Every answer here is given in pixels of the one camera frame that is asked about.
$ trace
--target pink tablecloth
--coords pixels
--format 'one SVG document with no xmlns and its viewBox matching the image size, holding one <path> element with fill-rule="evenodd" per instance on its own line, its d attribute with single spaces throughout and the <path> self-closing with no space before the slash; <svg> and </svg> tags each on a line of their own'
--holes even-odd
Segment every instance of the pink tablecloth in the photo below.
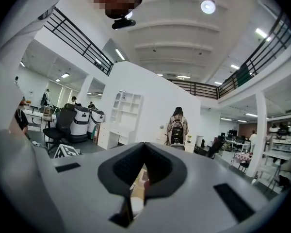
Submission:
<svg viewBox="0 0 291 233">
<path fill-rule="evenodd" d="M 234 157 L 231 160 L 231 165 L 233 165 L 235 161 L 237 163 L 241 163 L 243 161 L 250 162 L 251 161 L 251 157 L 249 156 L 248 153 L 236 153 L 236 154 L 234 154 Z"/>
</svg>

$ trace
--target round ceiling light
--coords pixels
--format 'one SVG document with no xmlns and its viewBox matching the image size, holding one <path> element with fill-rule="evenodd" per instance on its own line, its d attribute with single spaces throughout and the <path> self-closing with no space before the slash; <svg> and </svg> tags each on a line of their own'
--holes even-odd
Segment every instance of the round ceiling light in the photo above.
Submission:
<svg viewBox="0 0 291 233">
<path fill-rule="evenodd" d="M 126 19 L 130 19 L 130 18 L 132 17 L 132 11 L 129 12 L 129 13 L 127 14 L 127 16 L 125 16 L 125 17 L 126 17 Z"/>
<path fill-rule="evenodd" d="M 202 4 L 200 5 L 202 11 L 206 14 L 212 14 L 215 11 L 215 3 L 214 1 L 203 1 Z"/>
</svg>

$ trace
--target black metal railing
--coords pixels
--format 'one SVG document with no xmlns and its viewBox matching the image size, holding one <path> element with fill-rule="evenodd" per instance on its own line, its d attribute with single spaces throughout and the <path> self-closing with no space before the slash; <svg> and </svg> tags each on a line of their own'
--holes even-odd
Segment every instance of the black metal railing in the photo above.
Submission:
<svg viewBox="0 0 291 233">
<path fill-rule="evenodd" d="M 186 80 L 169 80 L 194 96 L 202 96 L 210 99 L 219 99 L 217 86 L 205 83 L 197 83 Z"/>
<path fill-rule="evenodd" d="M 110 74 L 113 66 L 111 60 L 56 7 L 46 22 L 45 27 L 94 64 L 103 73 L 106 75 Z"/>
<path fill-rule="evenodd" d="M 249 58 L 219 86 L 219 97 L 240 87 L 273 62 L 291 44 L 291 23 L 281 11 L 276 22 Z"/>
</svg>

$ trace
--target long hair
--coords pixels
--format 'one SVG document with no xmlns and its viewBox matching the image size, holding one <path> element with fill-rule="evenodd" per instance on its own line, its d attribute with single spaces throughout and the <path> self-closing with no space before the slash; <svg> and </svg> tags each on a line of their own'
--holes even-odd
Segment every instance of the long hair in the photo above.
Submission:
<svg viewBox="0 0 291 233">
<path fill-rule="evenodd" d="M 173 117 L 174 117 L 175 115 L 178 115 L 178 114 L 180 114 L 180 115 L 183 116 L 183 110 L 182 110 L 181 107 L 177 107 L 177 108 L 175 109 L 175 112 L 173 113 Z"/>
</svg>

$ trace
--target ceiling light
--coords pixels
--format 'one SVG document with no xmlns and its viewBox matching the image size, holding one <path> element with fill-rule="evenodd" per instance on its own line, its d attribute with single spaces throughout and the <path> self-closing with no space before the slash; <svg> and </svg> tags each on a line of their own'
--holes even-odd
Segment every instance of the ceiling light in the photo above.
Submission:
<svg viewBox="0 0 291 233">
<path fill-rule="evenodd" d="M 212 14 L 215 11 L 215 3 L 213 0 L 212 1 L 206 0 L 202 2 L 200 8 L 204 13 Z"/>
<path fill-rule="evenodd" d="M 246 113 L 245 115 L 251 116 L 251 117 L 258 117 L 258 115 L 252 114 L 252 113 Z"/>
<path fill-rule="evenodd" d="M 129 12 L 129 14 L 127 16 L 125 16 L 125 17 L 126 17 L 126 19 L 130 19 L 132 17 L 132 11 Z"/>
<path fill-rule="evenodd" d="M 190 79 L 191 77 L 178 75 L 178 78 Z"/>
<path fill-rule="evenodd" d="M 116 49 L 115 51 L 116 51 L 116 53 L 118 54 L 118 56 L 120 56 L 120 58 L 121 58 L 122 60 L 125 60 L 124 57 L 123 57 L 123 55 L 120 53 L 120 51 L 119 51 L 118 49 Z"/>
<path fill-rule="evenodd" d="M 232 68 L 235 68 L 235 69 L 237 69 L 237 70 L 239 69 L 239 67 L 236 66 L 236 65 L 231 65 L 231 67 L 232 67 Z"/>
<path fill-rule="evenodd" d="M 259 29 L 259 28 L 256 29 L 256 33 L 258 33 L 259 35 L 261 35 L 263 38 L 266 38 L 266 37 L 267 37 L 267 34 L 264 33 L 264 32 L 263 32 L 261 29 Z"/>
<path fill-rule="evenodd" d="M 101 56 L 102 56 L 102 58 L 105 59 L 106 62 L 110 63 L 105 56 L 103 56 L 103 55 L 101 55 Z"/>
<path fill-rule="evenodd" d="M 63 76 L 62 76 L 62 78 L 66 78 L 66 77 L 68 77 L 69 76 L 69 73 L 65 73 Z"/>
</svg>

